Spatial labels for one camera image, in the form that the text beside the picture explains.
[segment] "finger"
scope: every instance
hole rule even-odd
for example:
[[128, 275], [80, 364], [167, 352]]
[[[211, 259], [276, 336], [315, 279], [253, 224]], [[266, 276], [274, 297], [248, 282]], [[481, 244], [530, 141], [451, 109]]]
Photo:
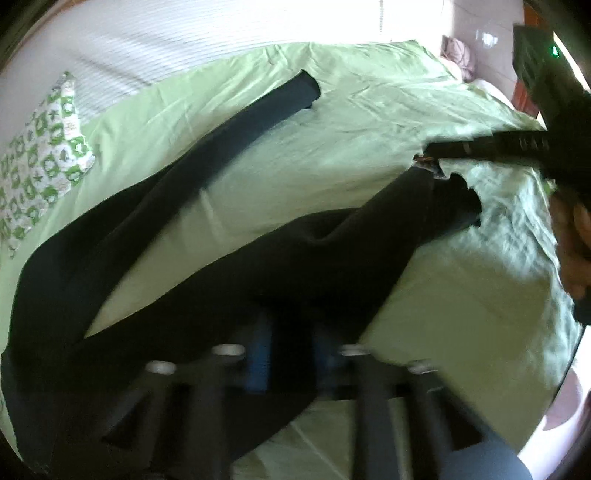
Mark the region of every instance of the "finger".
[[591, 216], [589, 211], [582, 203], [578, 203], [574, 207], [574, 225], [581, 237], [581, 240], [591, 248]]
[[556, 252], [559, 256], [560, 254], [580, 253], [580, 240], [574, 227], [557, 223], [553, 225], [552, 230], [556, 237]]
[[591, 285], [591, 262], [577, 255], [560, 255], [560, 278], [566, 284]]
[[550, 197], [550, 217], [552, 224], [570, 225], [572, 220], [572, 213], [570, 206], [563, 201], [558, 193]]
[[587, 288], [585, 288], [584, 285], [574, 284], [571, 285], [568, 290], [565, 289], [565, 291], [572, 297], [573, 300], [583, 300], [587, 293]]

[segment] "hand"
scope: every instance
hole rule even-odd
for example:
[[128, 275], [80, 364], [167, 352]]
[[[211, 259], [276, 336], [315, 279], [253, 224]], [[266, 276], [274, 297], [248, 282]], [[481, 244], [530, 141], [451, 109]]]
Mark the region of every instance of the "hand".
[[552, 230], [558, 245], [556, 253], [560, 261], [560, 279], [566, 293], [573, 300], [585, 297], [591, 286], [591, 261], [585, 259], [591, 251], [591, 216], [581, 204], [570, 207], [555, 193], [550, 198]]

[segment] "pillow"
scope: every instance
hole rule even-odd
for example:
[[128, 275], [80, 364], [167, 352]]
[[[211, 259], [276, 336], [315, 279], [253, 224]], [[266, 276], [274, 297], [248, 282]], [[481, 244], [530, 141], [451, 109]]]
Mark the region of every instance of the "pillow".
[[0, 236], [11, 256], [39, 218], [78, 184], [94, 162], [65, 72], [0, 157]]

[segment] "bed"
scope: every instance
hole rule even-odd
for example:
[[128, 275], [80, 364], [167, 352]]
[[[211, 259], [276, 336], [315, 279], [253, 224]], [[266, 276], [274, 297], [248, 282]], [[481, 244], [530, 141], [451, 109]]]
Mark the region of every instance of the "bed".
[[[405, 31], [400, 43], [379, 43], [392, 11], [383, 2], [336, 8], [332, 1], [260, 1], [258, 9], [236, 0], [149, 3], [87, 0], [68, 8], [26, 39], [0, 76], [0, 111], [9, 112], [0, 141], [70, 70], [83, 133], [97, 156], [13, 258], [2, 245], [2, 348], [19, 274], [36, 247], [301, 69], [322, 90], [312, 118], [273, 129], [202, 190], [125, 276], [88, 335], [291, 219], [361, 205], [408, 168], [427, 139], [539, 128], [458, 81], [424, 46], [428, 39], [408, 40]], [[418, 9], [413, 18], [418, 26]], [[543, 182], [527, 168], [443, 167], [478, 192], [482, 227], [417, 251], [362, 342], [392, 362], [431, 358], [520, 450], [580, 336], [558, 280]], [[298, 478], [347, 478], [349, 410], [346, 402], [315, 404], [237, 462], [236, 478], [292, 478], [294, 471]], [[2, 432], [18, 451], [6, 408], [1, 415]]]

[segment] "black device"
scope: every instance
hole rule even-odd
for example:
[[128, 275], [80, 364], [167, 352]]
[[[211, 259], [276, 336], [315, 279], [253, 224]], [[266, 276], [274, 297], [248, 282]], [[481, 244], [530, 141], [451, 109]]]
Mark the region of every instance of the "black device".
[[[227, 402], [309, 394], [354, 399], [352, 480], [399, 480], [388, 400], [403, 398], [414, 480], [531, 480], [513, 450], [428, 362], [380, 362], [312, 322], [297, 336], [298, 345], [286, 349], [281, 322], [262, 316], [237, 334], [240, 343], [219, 345], [199, 362], [149, 364], [125, 400], [86, 434], [134, 451], [138, 478], [229, 480], [236, 453], [225, 427]], [[281, 358], [286, 351], [301, 362]], [[297, 366], [293, 381], [289, 365]], [[250, 427], [256, 436], [257, 424]], [[194, 445], [190, 439], [199, 440], [198, 449], [184, 448]]]
[[[539, 168], [571, 205], [591, 209], [591, 94], [577, 81], [553, 34], [514, 27], [513, 65], [539, 107], [547, 131], [501, 131], [426, 145], [424, 158], [484, 160]], [[577, 321], [591, 323], [591, 289], [575, 305]]]

